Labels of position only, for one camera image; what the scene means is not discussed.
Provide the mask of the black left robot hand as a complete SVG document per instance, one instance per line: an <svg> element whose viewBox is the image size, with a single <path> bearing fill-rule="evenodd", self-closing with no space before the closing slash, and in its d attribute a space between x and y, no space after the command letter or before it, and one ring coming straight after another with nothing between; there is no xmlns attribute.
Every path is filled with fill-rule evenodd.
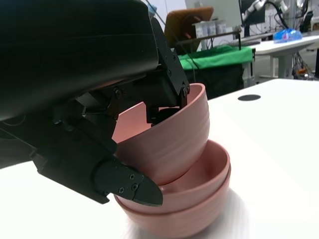
<svg viewBox="0 0 319 239"><path fill-rule="evenodd" d="M115 157L128 82L153 126L187 104L178 56L142 1L1 1L1 131L52 181L101 204L114 194L158 207L156 183Z"/></svg>

